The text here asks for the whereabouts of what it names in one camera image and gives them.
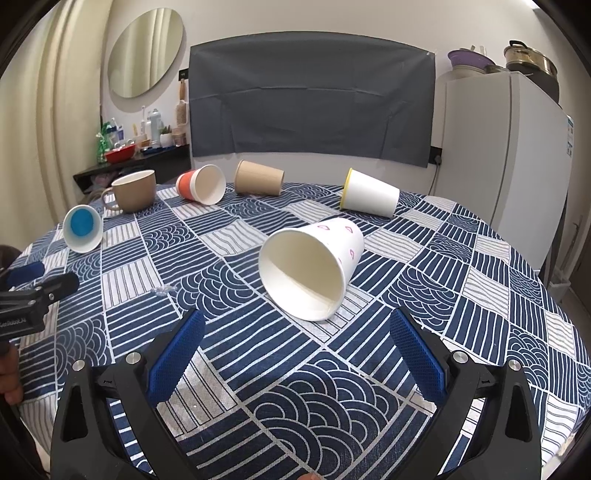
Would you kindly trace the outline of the left hand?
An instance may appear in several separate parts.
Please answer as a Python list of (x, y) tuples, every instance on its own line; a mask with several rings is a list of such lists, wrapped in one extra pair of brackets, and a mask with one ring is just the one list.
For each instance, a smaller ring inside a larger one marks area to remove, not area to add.
[(11, 406), (22, 402), (23, 387), (20, 381), (18, 350), (14, 345), (1, 356), (0, 361), (0, 394)]

